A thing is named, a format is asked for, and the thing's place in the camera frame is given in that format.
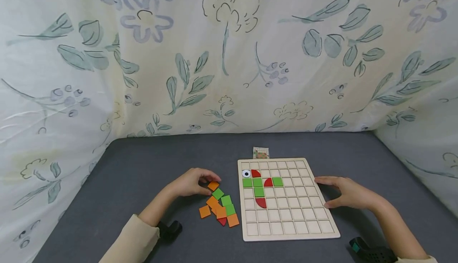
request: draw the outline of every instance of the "floral fabric backdrop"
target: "floral fabric backdrop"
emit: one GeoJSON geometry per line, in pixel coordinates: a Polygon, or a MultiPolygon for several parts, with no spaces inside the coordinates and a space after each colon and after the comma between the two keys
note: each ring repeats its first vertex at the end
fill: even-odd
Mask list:
{"type": "Polygon", "coordinates": [[[0,257],[122,137],[366,131],[458,214],[458,0],[3,0],[0,257]]]}

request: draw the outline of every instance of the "gray mat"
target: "gray mat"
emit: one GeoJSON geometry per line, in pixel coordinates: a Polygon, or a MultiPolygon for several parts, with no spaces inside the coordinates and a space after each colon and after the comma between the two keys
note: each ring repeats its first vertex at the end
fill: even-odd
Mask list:
{"type": "MultiPolygon", "coordinates": [[[[455,262],[458,220],[371,133],[202,134],[116,140],[57,224],[34,263],[98,262],[133,213],[139,213],[168,182],[189,167],[213,169],[239,213],[237,160],[253,146],[271,158],[305,157],[314,175],[342,175],[386,197],[398,208],[425,250],[440,263],[455,262]]],[[[326,199],[333,190],[322,188],[326,199]]],[[[244,242],[241,226],[200,219],[205,197],[178,199],[163,221],[178,220],[183,232],[159,244],[146,262],[360,262],[348,247],[362,236],[385,244],[369,212],[332,210],[340,239],[244,242]]]]}

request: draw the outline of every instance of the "green square tile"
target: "green square tile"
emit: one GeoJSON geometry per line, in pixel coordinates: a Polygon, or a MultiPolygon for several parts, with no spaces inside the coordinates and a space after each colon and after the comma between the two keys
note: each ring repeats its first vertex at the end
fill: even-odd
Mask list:
{"type": "Polygon", "coordinates": [[[230,199],[230,195],[227,195],[225,197],[221,197],[221,205],[226,206],[226,205],[231,205],[232,200],[230,199]]]}
{"type": "Polygon", "coordinates": [[[264,188],[255,187],[255,197],[264,197],[264,188]]]}
{"type": "Polygon", "coordinates": [[[256,177],[253,179],[253,186],[254,187],[262,187],[262,179],[260,177],[256,177]]]}
{"type": "Polygon", "coordinates": [[[243,187],[253,187],[253,181],[251,179],[242,179],[243,187]]]}
{"type": "Polygon", "coordinates": [[[280,177],[273,177],[272,182],[274,183],[274,187],[282,187],[283,186],[283,181],[281,180],[280,177]]]}
{"type": "Polygon", "coordinates": [[[234,205],[226,205],[226,216],[235,214],[234,205]]]}
{"type": "Polygon", "coordinates": [[[224,195],[223,191],[220,190],[219,188],[217,188],[216,191],[213,192],[213,196],[217,200],[219,200],[221,197],[223,197],[223,195],[224,195]]]}

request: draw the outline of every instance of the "flower print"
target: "flower print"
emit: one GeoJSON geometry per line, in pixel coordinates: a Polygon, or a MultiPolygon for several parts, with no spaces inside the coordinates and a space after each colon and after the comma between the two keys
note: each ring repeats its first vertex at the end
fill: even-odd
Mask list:
{"type": "Polygon", "coordinates": [[[124,4],[135,13],[133,15],[121,16],[120,22],[124,28],[133,30],[133,37],[138,43],[147,42],[151,35],[154,41],[160,43],[163,40],[163,30],[172,28],[173,19],[169,16],[157,14],[159,0],[154,0],[154,8],[150,9],[151,0],[123,0],[124,4]]]}

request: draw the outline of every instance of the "orange square tile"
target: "orange square tile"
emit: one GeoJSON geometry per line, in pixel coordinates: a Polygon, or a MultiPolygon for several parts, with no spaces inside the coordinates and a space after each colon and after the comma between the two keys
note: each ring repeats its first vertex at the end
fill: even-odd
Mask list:
{"type": "Polygon", "coordinates": [[[211,215],[210,208],[208,207],[208,205],[199,208],[199,212],[201,214],[201,218],[205,218],[211,215]]]}
{"type": "Polygon", "coordinates": [[[229,223],[229,227],[233,227],[233,226],[239,225],[239,218],[237,217],[237,214],[229,215],[228,216],[228,223],[229,223]]]}
{"type": "Polygon", "coordinates": [[[216,181],[212,181],[207,186],[210,190],[215,191],[219,187],[219,183],[216,181]]]}
{"type": "Polygon", "coordinates": [[[216,219],[221,219],[227,217],[226,215],[226,208],[223,206],[219,206],[216,209],[216,219]]]}

